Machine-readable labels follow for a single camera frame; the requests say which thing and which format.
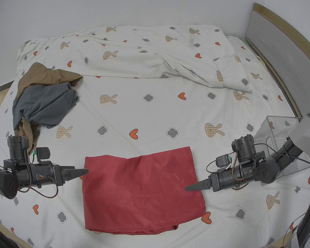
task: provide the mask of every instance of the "brown garment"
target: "brown garment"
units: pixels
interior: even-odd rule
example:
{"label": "brown garment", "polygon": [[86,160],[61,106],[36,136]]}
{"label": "brown garment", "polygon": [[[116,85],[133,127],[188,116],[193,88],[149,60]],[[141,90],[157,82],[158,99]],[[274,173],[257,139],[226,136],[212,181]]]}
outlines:
{"label": "brown garment", "polygon": [[[18,82],[18,91],[16,94],[17,99],[23,90],[30,85],[34,84],[44,84],[53,85],[60,84],[64,82],[69,82],[71,86],[76,86],[77,82],[82,78],[78,73],[68,72],[65,70],[50,70],[46,68],[43,64],[35,62],[29,70],[24,74],[24,76]],[[23,116],[18,124],[16,130],[14,130],[15,135],[26,135],[29,139],[29,154],[37,147],[37,127],[36,122],[28,122]]]}

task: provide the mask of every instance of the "gray cloth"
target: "gray cloth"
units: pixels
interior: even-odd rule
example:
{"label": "gray cloth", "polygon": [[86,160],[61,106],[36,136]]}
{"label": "gray cloth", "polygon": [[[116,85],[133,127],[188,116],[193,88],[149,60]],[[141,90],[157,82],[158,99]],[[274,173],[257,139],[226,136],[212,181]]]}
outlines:
{"label": "gray cloth", "polygon": [[70,108],[76,105],[77,94],[69,83],[36,84],[23,90],[13,101],[13,127],[18,127],[22,116],[47,128],[60,124]]}

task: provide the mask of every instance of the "orange heart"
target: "orange heart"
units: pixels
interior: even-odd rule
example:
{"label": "orange heart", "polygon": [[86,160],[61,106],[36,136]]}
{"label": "orange heart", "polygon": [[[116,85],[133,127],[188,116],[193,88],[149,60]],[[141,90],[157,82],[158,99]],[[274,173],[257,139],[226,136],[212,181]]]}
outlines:
{"label": "orange heart", "polygon": [[178,98],[180,98],[180,99],[182,99],[182,100],[186,100],[186,97],[185,97],[184,95],[185,95],[185,93],[182,92],[182,93],[180,93],[180,94],[178,95]]}
{"label": "orange heart", "polygon": [[206,223],[206,224],[211,224],[212,223],[212,220],[209,218],[211,215],[210,212],[206,212],[206,214],[201,218],[201,220]]}
{"label": "orange heart", "polygon": [[138,129],[135,128],[134,130],[132,130],[130,133],[129,133],[129,136],[131,138],[133,138],[134,140],[137,140],[138,139],[138,136],[136,135],[136,133],[138,132]]}
{"label": "orange heart", "polygon": [[272,125],[272,122],[269,122],[269,124],[272,129],[275,129],[274,126]]}
{"label": "orange heart", "polygon": [[34,205],[34,206],[32,207],[32,209],[34,210],[34,213],[35,213],[36,215],[39,214],[38,208],[39,208],[39,205],[38,205],[38,204],[36,204],[36,205]]}

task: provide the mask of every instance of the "white wall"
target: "white wall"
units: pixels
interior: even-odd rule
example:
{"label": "white wall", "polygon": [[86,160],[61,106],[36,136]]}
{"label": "white wall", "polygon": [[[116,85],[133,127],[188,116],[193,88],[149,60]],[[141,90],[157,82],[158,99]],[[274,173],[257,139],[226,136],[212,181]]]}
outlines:
{"label": "white wall", "polygon": [[310,0],[266,0],[264,6],[310,41]]}
{"label": "white wall", "polygon": [[244,37],[255,1],[266,0],[0,0],[0,85],[15,79],[18,48],[30,39],[100,26],[180,24],[213,24]]}

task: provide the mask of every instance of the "folded red garment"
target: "folded red garment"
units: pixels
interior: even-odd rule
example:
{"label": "folded red garment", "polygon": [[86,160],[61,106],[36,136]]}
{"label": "folded red garment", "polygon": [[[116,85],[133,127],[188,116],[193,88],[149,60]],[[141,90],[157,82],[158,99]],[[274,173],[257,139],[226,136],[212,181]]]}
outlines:
{"label": "folded red garment", "polygon": [[206,213],[190,147],[134,158],[86,157],[85,228],[113,234],[159,234]]}

